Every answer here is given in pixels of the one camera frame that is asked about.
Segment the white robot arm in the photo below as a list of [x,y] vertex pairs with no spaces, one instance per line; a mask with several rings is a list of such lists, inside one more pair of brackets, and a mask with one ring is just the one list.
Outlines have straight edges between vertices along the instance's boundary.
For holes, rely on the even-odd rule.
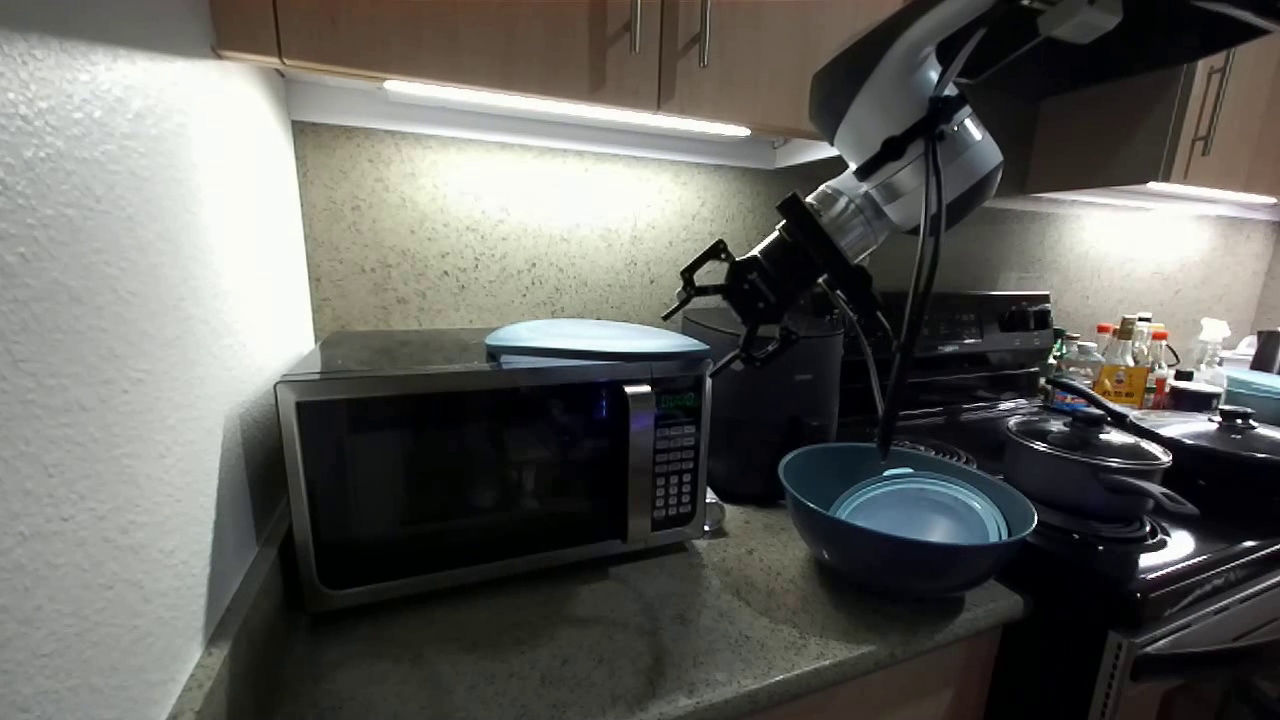
[[787,194],[753,252],[714,240],[689,260],[672,312],[720,296],[756,331],[816,286],[863,309],[869,252],[926,225],[950,227],[999,188],[1003,153],[968,86],[1012,71],[1036,92],[1068,92],[1274,29],[1280,0],[907,0],[806,81],[806,119],[842,171]]

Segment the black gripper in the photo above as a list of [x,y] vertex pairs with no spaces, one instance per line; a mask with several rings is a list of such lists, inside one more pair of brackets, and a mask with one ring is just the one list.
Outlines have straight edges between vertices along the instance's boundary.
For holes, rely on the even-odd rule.
[[841,293],[855,293],[855,268],[837,240],[820,227],[816,212],[787,194],[780,225],[747,252],[730,255],[723,240],[711,240],[679,268],[679,286],[660,322],[685,327],[692,312],[729,309],[747,322],[780,322],[820,280]]

